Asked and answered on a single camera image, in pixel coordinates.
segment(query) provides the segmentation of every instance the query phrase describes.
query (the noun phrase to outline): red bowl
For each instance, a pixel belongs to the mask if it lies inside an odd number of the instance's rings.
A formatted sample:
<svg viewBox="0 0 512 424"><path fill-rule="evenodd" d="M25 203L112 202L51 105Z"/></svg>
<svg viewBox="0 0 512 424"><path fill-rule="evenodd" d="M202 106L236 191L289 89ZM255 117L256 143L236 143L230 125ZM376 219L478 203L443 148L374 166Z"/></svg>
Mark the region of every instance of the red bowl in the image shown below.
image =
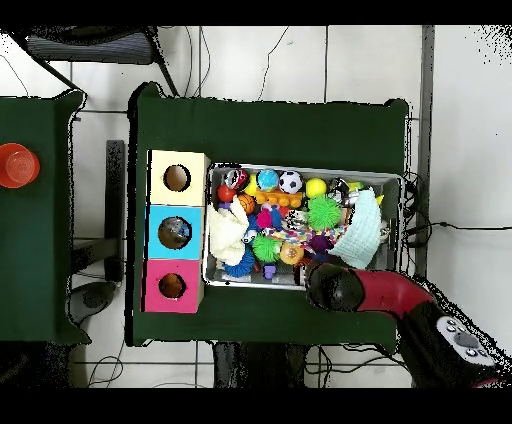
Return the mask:
<svg viewBox="0 0 512 424"><path fill-rule="evenodd" d="M20 188L39 175L37 156L21 144L0 146L0 186Z"/></svg>

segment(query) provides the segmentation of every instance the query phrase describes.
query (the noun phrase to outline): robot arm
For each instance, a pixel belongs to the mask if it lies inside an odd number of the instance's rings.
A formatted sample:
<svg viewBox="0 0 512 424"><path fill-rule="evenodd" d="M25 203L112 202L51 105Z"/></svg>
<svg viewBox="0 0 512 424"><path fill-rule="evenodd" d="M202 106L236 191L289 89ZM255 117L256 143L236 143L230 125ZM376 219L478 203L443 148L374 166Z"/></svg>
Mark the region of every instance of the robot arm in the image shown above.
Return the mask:
<svg viewBox="0 0 512 424"><path fill-rule="evenodd" d="M480 341L405 275L312 262L304 278L308 298L316 307L393 316L402 337L399 352L417 387L485 387L507 382Z"/></svg>

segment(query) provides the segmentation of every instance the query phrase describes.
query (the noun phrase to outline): table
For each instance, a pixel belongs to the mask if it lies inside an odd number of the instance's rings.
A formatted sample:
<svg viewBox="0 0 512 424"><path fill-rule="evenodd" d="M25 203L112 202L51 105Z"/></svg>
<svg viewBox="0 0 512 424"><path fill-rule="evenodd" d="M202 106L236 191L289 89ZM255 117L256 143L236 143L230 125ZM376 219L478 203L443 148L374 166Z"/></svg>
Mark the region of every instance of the table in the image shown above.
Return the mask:
<svg viewBox="0 0 512 424"><path fill-rule="evenodd" d="M312 308L303 292L205 287L194 315L140 312L146 153L204 152L212 161L371 172L404 172L408 105L348 102L244 103L162 98L144 83L129 101L126 341L223 340L378 343L393 351L394 320L382 313Z"/></svg>
<svg viewBox="0 0 512 424"><path fill-rule="evenodd" d="M0 143L39 158L38 178L0 187L0 340L87 343L66 315L71 271L68 129L83 93L0 98Z"/></svg>

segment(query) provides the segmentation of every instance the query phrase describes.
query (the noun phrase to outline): green toy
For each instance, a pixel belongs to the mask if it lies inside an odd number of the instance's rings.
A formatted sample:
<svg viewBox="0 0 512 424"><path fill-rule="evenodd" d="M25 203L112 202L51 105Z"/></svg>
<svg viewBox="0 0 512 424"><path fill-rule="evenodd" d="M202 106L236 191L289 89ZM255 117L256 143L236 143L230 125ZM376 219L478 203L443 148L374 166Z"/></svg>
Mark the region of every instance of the green toy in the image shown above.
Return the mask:
<svg viewBox="0 0 512 424"><path fill-rule="evenodd" d="M281 251L281 242L258 234L252 242L252 250L262 262L277 262Z"/></svg>
<svg viewBox="0 0 512 424"><path fill-rule="evenodd" d="M341 209L325 194L308 201L308 223L315 230L335 227L341 220Z"/></svg>

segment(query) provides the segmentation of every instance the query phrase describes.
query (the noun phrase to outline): yellow cube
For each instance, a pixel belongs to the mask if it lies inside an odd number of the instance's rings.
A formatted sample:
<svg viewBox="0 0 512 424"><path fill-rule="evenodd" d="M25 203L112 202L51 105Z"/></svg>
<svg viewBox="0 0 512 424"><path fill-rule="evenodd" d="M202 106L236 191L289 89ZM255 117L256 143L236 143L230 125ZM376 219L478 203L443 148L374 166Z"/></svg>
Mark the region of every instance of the yellow cube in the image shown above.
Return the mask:
<svg viewBox="0 0 512 424"><path fill-rule="evenodd" d="M204 153L148 151L151 204L204 206L209 165Z"/></svg>

